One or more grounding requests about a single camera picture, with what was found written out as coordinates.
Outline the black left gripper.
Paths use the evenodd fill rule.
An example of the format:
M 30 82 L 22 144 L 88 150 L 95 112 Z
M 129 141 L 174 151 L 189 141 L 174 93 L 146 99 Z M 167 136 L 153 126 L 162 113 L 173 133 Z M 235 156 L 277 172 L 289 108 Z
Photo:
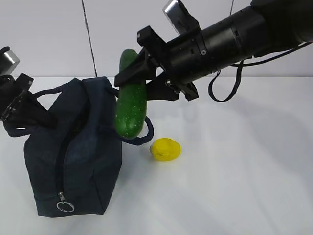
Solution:
M 0 76 L 0 120 L 17 128 L 55 128 L 57 118 L 29 92 L 34 79 L 21 73 L 17 79 Z

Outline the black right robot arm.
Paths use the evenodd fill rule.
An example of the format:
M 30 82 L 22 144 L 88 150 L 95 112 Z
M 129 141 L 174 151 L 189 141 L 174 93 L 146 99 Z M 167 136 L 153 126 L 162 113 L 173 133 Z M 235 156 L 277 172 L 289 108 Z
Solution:
M 179 0 L 163 12 L 178 36 L 168 42 L 147 26 L 137 34 L 142 50 L 115 76 L 123 87 L 143 82 L 148 100 L 176 101 L 183 93 L 198 98 L 194 81 L 244 60 L 275 52 L 293 52 L 313 41 L 310 0 L 254 0 L 223 20 L 202 29 Z

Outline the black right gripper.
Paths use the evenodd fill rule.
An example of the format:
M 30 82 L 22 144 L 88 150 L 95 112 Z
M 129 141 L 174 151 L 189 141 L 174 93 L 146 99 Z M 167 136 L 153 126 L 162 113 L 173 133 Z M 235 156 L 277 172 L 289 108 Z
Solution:
M 207 52 L 201 29 L 165 42 L 147 26 L 138 31 L 137 42 L 143 47 L 139 53 L 126 49 L 120 56 L 116 87 L 152 80 L 146 84 L 148 101 L 176 101 L 180 92 L 187 101 L 199 98 L 193 81 L 201 77 L 205 57 L 201 52 Z M 163 72 L 156 78 L 157 67 Z

